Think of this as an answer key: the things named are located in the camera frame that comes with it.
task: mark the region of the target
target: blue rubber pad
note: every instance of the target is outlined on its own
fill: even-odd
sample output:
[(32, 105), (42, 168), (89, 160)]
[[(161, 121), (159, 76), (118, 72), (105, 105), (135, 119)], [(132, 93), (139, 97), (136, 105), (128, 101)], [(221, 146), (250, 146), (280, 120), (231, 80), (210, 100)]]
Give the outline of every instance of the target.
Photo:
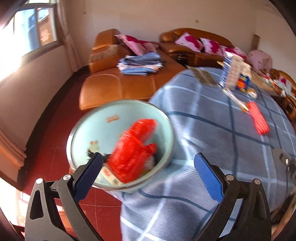
[(218, 203), (221, 203), (224, 197), (222, 183), (210, 168), (208, 161), (201, 153), (195, 155), (194, 167), (202, 179), (211, 198), (216, 200)]
[(91, 186), (93, 185), (96, 177), (98, 176), (100, 170), (103, 167), (103, 157), (100, 153), (96, 153), (93, 156), (91, 163), (81, 174), (79, 180), (75, 184), (75, 202), (79, 202), (86, 198)]

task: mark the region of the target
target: baseboard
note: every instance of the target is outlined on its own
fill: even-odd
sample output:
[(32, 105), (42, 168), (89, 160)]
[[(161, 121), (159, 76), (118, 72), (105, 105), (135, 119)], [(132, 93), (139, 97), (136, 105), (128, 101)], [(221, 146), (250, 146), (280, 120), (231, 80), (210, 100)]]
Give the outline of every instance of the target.
[(46, 106), (45, 110), (43, 111), (42, 115), (37, 121), (26, 145), (27, 148), (25, 150), (25, 154), (27, 155), (27, 157), (24, 161), (24, 166), (19, 170), (17, 176), (16, 188), (20, 191), (23, 191), (24, 189), (27, 171), (34, 164), (33, 162), (36, 155), (36, 143), (40, 143), (39, 140), (43, 137), (44, 132), (46, 130), (45, 126), (48, 126), (50, 123), (50, 116), (54, 113), (54, 110), (58, 107), (59, 103), (64, 98), (65, 94), (73, 86), (72, 80), (83, 73), (89, 73), (88, 66), (84, 66), (81, 69), (79, 69), (63, 84), (63, 86), (54, 95), (50, 103)]

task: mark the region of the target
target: metal screw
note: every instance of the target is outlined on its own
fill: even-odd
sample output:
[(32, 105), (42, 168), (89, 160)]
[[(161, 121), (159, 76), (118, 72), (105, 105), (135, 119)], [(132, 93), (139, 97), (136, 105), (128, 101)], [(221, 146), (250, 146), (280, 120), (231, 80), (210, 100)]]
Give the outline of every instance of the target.
[(70, 174), (66, 174), (66, 175), (63, 176), (63, 179), (65, 181), (68, 181), (70, 178), (71, 178), (71, 175)]
[(234, 180), (234, 177), (233, 177), (232, 175), (227, 175), (227, 176), (226, 176), (226, 179), (227, 179), (228, 181), (233, 181), (233, 180)]
[(254, 183), (256, 183), (257, 185), (260, 185), (261, 182), (260, 182), (259, 179), (255, 179), (255, 180), (254, 180)]
[(42, 183), (43, 182), (43, 179), (42, 178), (38, 178), (37, 180), (36, 180), (36, 183), (37, 184), (40, 184), (40, 183)]

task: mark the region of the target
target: blue tablecloth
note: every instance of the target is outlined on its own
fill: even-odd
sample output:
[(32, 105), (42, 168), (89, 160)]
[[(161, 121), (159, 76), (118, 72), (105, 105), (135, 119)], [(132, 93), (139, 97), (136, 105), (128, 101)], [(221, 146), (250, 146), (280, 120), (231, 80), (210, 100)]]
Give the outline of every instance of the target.
[[(222, 70), (208, 70), (218, 82)], [(190, 70), (177, 74), (155, 93), (150, 102), (170, 118), (176, 134), (176, 151), (171, 164), (150, 185), (133, 194), (115, 192), (123, 204), (123, 240), (187, 241), (198, 233), (217, 206), (193, 167), (194, 155), (202, 152), (211, 164), (238, 180), (262, 181), (270, 210), (286, 195), (285, 166), (273, 161), (272, 149), (281, 147), (295, 156), (296, 137), (284, 112), (263, 90), (256, 102), (270, 132), (259, 135), (252, 117), (243, 113), (219, 87), (201, 85)], [(246, 94), (235, 96), (249, 101)], [(236, 218), (237, 202), (222, 235)]]

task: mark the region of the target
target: stack of folded clothes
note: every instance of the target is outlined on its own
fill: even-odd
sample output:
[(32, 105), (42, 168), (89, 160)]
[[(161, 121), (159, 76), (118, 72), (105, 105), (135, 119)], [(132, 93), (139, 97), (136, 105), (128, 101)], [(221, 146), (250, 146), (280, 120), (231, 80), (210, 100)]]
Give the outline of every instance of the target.
[(146, 76), (148, 73), (156, 73), (164, 62), (157, 52), (151, 52), (141, 56), (126, 56), (119, 61), (117, 67), (122, 74)]

